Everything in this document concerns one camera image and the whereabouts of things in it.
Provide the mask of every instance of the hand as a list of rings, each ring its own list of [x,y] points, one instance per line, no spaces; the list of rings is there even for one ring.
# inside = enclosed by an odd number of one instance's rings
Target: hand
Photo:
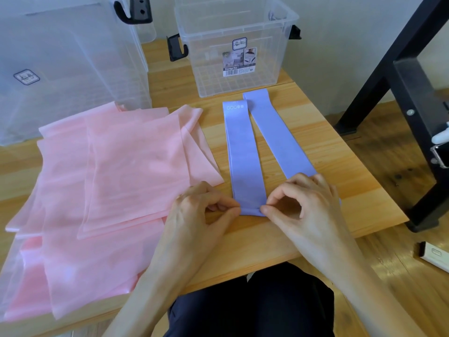
[[[300,203],[298,218],[288,217],[273,207],[284,196]],[[349,264],[366,264],[343,218],[337,188],[320,174],[312,177],[296,174],[282,183],[269,195],[261,212],[313,266],[333,281],[345,276]]]
[[[181,287],[192,279],[226,229],[240,214],[239,203],[224,196],[207,182],[189,187],[171,207],[165,228],[154,252],[149,272],[156,271]],[[205,210],[224,214],[207,225]]]

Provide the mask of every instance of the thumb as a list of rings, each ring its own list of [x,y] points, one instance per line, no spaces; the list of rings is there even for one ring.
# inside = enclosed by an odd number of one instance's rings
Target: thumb
[[[236,217],[240,215],[240,207],[233,207],[228,209],[224,214],[213,224],[209,226],[209,229],[216,237],[224,235],[228,227],[233,223]]]
[[[261,206],[261,212],[285,234],[293,226],[292,219],[273,206],[263,205]]]

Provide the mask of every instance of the clear plastic storage box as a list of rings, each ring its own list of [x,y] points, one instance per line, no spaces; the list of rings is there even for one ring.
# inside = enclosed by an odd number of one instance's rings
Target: clear plastic storage box
[[[176,0],[200,97],[278,80],[299,16],[280,0]]]
[[[136,29],[117,18],[113,1],[2,1],[0,145],[111,101],[151,107]]]

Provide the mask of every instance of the white wall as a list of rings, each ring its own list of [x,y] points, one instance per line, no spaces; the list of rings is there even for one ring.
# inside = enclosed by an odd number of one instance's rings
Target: white wall
[[[345,111],[421,1],[283,0],[303,38],[289,42],[283,67],[323,114]],[[174,1],[151,6],[158,36],[176,34]],[[449,23],[418,59],[435,88],[449,87]]]

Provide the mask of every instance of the black handle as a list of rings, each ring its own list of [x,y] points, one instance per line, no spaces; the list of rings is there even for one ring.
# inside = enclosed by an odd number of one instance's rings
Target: black handle
[[[153,22],[149,0],[129,0],[129,13],[131,17],[126,16],[125,10],[119,1],[114,2],[114,10],[118,18],[127,25],[149,24]]]
[[[170,38],[167,37],[168,55],[170,56],[170,61],[175,62],[188,56],[188,47],[184,45],[184,53],[181,52],[181,47],[179,46],[179,33],[172,35]]]
[[[290,35],[288,37],[289,40],[301,40],[301,30],[296,26],[293,25],[291,27]]]

